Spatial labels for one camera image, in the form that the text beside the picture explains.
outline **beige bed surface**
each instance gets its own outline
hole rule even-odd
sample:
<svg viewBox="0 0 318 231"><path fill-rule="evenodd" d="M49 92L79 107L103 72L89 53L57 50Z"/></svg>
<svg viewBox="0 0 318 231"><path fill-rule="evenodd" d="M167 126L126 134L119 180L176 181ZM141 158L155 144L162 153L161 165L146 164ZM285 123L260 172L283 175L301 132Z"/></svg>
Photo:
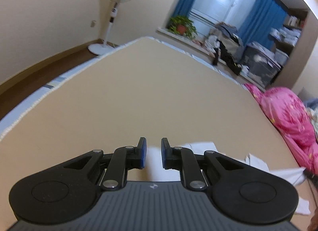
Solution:
<svg viewBox="0 0 318 231"><path fill-rule="evenodd" d="M212 141L238 159L248 153L270 169L297 167L281 135L250 93L190 56L142 38L105 57L45 97L0 143L0 230L15 217L8 203L19 179L92 149ZM147 180L147 169L130 171ZM315 203L307 182L300 196ZM310 216L292 222L306 230Z"/></svg>

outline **brown wooden floor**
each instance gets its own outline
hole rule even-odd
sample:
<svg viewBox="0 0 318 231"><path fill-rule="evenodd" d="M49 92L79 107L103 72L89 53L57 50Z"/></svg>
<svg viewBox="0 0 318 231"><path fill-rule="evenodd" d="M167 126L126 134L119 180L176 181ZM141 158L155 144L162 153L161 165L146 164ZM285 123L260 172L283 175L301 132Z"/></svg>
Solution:
<svg viewBox="0 0 318 231"><path fill-rule="evenodd" d="M94 57L96 55L90 53L85 48L44 67L8 89L0 95L0 120L34 91L62 73Z"/></svg>

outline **window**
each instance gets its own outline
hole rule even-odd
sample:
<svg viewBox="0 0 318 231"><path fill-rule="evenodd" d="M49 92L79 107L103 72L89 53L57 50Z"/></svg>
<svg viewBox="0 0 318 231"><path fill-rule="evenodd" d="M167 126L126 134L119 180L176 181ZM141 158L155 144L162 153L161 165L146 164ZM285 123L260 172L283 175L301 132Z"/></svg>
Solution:
<svg viewBox="0 0 318 231"><path fill-rule="evenodd" d="M225 22L239 29L255 0L195 0L190 12L200 37L207 36L214 23Z"/></svg>

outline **potted plant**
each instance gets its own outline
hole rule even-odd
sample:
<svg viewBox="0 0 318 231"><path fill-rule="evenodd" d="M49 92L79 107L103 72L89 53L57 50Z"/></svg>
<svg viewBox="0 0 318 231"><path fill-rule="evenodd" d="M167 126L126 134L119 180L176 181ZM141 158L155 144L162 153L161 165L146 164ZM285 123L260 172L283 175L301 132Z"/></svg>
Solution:
<svg viewBox="0 0 318 231"><path fill-rule="evenodd" d="M187 16L180 15L170 18L168 30L177 35L185 35L190 39L193 39L193 33L197 34L193 21Z"/></svg>

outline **white logo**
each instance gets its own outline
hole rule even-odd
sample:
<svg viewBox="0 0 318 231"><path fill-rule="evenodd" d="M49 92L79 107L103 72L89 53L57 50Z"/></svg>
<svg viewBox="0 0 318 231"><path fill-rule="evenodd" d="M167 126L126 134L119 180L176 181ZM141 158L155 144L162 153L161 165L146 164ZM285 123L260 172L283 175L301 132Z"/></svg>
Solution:
<svg viewBox="0 0 318 231"><path fill-rule="evenodd" d="M152 188L152 189L155 189L155 188L158 188L158 185L152 184L152 185L150 185L149 187Z"/></svg>

